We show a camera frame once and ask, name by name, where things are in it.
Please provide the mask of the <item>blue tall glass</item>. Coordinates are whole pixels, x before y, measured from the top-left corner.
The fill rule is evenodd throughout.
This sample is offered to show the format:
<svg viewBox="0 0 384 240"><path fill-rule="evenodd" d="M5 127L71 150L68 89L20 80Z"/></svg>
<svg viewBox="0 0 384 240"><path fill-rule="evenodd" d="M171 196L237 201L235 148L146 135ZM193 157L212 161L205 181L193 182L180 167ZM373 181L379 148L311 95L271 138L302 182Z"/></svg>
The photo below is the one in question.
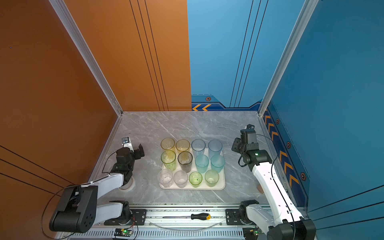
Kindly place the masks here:
<svg viewBox="0 0 384 240"><path fill-rule="evenodd" d="M219 140L211 140L208 144L209 148L209 158L213 156L220 155L223 149L223 144Z"/></svg>

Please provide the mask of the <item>teal glass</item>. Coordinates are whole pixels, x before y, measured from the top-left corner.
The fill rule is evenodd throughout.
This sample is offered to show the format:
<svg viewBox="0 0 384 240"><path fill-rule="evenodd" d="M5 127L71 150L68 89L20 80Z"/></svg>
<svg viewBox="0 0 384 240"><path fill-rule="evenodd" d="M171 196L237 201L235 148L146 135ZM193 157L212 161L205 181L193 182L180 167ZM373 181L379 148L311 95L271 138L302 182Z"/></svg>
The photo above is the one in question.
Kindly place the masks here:
<svg viewBox="0 0 384 240"><path fill-rule="evenodd" d="M211 169L220 173L225 165L226 161L225 158L221 155L214 155L211 158Z"/></svg>
<svg viewBox="0 0 384 240"><path fill-rule="evenodd" d="M201 174L205 173L208 169L209 158L206 155L198 155L195 159L197 171Z"/></svg>

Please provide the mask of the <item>clear glass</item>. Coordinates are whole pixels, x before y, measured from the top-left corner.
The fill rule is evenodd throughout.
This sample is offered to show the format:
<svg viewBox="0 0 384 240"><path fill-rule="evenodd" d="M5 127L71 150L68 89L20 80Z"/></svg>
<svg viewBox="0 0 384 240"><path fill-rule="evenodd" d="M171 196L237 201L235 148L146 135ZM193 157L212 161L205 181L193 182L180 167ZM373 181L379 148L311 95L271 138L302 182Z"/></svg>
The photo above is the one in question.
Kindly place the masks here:
<svg viewBox="0 0 384 240"><path fill-rule="evenodd" d="M175 184L181 189L187 185L188 178L188 174L183 170L177 171L173 176Z"/></svg>
<svg viewBox="0 0 384 240"><path fill-rule="evenodd" d="M169 169L161 170L158 173L158 181L162 188L169 188L173 183L173 172Z"/></svg>

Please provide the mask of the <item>yellow ribbed glass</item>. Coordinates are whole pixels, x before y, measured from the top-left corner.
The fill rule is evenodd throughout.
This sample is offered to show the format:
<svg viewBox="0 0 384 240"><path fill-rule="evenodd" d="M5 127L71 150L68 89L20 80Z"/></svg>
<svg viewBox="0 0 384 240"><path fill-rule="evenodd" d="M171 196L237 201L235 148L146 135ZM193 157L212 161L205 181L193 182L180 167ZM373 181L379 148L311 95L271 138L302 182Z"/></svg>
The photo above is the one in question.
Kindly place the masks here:
<svg viewBox="0 0 384 240"><path fill-rule="evenodd" d="M164 151L171 150L171 151L175 152L176 151L175 145L176 145L176 142L175 142L175 140L173 138L164 138L161 141L161 148Z"/></svg>

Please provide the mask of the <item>pale green glass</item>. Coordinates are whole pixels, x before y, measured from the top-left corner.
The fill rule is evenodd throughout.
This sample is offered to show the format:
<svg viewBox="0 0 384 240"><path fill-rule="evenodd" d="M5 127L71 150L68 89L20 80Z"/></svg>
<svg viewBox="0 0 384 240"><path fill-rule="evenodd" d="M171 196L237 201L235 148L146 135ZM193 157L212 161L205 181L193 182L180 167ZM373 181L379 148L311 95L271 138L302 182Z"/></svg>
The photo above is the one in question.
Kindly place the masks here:
<svg viewBox="0 0 384 240"><path fill-rule="evenodd" d="M205 173L205 180L208 187L214 187L220 179L219 173L215 170L208 170Z"/></svg>

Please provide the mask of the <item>light blue glass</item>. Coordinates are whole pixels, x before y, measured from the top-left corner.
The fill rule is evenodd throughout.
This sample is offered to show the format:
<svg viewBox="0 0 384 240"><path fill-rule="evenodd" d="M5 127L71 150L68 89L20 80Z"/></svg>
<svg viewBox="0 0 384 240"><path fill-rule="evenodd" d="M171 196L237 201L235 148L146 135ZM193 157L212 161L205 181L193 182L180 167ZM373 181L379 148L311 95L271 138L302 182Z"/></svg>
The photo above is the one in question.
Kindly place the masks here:
<svg viewBox="0 0 384 240"><path fill-rule="evenodd" d="M206 143L202 139L195 139L191 143L191 147L193 150L193 155L196 158L197 156L204 154L205 148L206 148Z"/></svg>

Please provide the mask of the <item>yellow tall glass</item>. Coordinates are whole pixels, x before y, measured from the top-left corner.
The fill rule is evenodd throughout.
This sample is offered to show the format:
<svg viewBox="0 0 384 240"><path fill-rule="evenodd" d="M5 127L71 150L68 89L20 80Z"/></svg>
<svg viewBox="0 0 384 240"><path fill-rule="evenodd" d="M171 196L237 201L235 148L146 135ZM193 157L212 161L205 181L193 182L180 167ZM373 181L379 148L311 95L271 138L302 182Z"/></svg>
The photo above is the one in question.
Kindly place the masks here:
<svg viewBox="0 0 384 240"><path fill-rule="evenodd" d="M190 149L190 142L186 139L181 139L176 142L176 150L178 153L189 151Z"/></svg>

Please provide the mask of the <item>grey smoked glass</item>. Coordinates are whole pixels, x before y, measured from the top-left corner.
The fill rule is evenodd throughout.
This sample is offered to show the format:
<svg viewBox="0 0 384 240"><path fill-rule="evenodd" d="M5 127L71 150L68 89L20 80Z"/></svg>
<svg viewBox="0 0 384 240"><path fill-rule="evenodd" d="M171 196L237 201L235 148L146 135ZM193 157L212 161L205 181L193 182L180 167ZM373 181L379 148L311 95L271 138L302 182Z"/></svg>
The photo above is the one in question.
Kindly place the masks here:
<svg viewBox="0 0 384 240"><path fill-rule="evenodd" d="M178 155L178 162L181 169L189 173L192 170L193 155L188 151L183 151Z"/></svg>

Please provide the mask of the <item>green short glass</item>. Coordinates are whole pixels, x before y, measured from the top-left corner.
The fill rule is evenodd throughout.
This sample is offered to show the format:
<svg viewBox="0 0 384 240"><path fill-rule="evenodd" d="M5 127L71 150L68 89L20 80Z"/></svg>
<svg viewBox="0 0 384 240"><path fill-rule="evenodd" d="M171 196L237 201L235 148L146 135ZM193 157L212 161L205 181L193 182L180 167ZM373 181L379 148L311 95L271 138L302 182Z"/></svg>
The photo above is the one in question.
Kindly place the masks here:
<svg viewBox="0 0 384 240"><path fill-rule="evenodd" d="M203 181L203 176L199 172L192 172L189 175L189 182L194 187L197 188Z"/></svg>

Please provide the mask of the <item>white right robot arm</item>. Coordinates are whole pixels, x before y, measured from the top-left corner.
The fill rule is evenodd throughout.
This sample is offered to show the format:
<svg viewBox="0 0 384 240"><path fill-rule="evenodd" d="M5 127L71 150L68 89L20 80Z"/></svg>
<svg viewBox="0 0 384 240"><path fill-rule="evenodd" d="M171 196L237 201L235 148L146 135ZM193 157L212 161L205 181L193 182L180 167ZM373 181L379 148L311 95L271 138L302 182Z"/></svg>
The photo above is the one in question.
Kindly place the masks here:
<svg viewBox="0 0 384 240"><path fill-rule="evenodd" d="M258 180L268 200L269 214L259 203L244 201L240 205L243 221L256 224L269 240L313 240L316 227L312 220L305 219L284 189L276 170L275 161L266 150L261 150L253 125L247 125L235 138L232 151L240 154L240 167L249 167Z"/></svg>

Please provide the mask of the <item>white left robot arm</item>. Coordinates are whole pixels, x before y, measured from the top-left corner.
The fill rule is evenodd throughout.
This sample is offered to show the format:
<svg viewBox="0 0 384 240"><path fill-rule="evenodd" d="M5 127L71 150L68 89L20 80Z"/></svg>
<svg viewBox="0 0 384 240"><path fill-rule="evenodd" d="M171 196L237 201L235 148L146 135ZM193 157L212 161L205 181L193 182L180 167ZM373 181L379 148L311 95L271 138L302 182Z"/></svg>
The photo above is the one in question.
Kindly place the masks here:
<svg viewBox="0 0 384 240"><path fill-rule="evenodd" d="M135 161L145 156L141 144L136 150L120 148L116 154L116 163L106 177L64 188L50 219L49 228L52 232L86 233L93 225L108 220L116 221L119 225L132 221L129 202L98 204L102 196L129 183Z"/></svg>

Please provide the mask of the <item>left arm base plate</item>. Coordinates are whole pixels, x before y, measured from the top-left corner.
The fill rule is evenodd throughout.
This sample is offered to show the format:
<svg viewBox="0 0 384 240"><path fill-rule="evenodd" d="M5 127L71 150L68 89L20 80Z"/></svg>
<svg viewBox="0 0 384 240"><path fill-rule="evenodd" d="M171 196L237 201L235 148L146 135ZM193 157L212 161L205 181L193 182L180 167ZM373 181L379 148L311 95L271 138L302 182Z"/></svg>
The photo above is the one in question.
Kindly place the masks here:
<svg viewBox="0 0 384 240"><path fill-rule="evenodd" d="M130 209L128 218L119 217L109 219L104 222L105 226L131 226L132 224L143 226L146 221L147 210L145 209Z"/></svg>

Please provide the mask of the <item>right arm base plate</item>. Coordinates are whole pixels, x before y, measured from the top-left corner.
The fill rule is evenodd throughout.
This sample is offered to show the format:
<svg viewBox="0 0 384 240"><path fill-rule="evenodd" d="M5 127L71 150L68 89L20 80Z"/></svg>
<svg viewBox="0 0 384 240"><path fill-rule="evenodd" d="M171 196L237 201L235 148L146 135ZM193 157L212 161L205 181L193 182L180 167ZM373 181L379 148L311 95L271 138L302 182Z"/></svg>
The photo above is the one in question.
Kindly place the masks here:
<svg viewBox="0 0 384 240"><path fill-rule="evenodd" d="M245 209L226 209L226 221L227 225L256 225L261 226L266 223L266 220L261 214L251 210L247 212Z"/></svg>

